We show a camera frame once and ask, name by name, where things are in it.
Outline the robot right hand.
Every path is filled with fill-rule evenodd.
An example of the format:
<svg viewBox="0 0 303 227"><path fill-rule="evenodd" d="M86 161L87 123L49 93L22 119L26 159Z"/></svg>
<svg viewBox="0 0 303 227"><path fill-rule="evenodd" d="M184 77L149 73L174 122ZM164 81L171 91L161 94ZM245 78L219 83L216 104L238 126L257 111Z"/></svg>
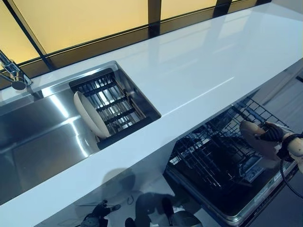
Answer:
<svg viewBox="0 0 303 227"><path fill-rule="evenodd" d="M264 122L263 125L266 127L266 131L263 134L255 134L254 137L257 140L282 142L286 134L291 133L291 131L271 122Z"/></svg>

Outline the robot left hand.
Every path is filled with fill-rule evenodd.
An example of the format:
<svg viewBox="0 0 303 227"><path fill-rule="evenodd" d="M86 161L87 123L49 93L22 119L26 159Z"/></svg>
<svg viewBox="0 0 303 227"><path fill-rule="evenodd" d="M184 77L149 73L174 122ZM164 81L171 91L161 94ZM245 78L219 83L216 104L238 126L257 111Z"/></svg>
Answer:
<svg viewBox="0 0 303 227"><path fill-rule="evenodd" d="M107 200L100 202L91 213L89 213L81 222L81 227L107 227L108 220L105 217L121 208L120 204L107 205Z"/></svg>

